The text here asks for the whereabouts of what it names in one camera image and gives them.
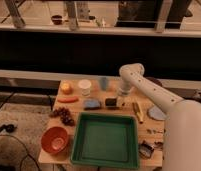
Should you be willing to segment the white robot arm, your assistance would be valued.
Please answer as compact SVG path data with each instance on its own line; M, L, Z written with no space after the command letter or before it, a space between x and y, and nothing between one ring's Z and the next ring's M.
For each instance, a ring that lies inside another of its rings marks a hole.
M201 103L186 100L149 81L142 64L123 65L118 92L136 87L165 114L162 171L201 171Z

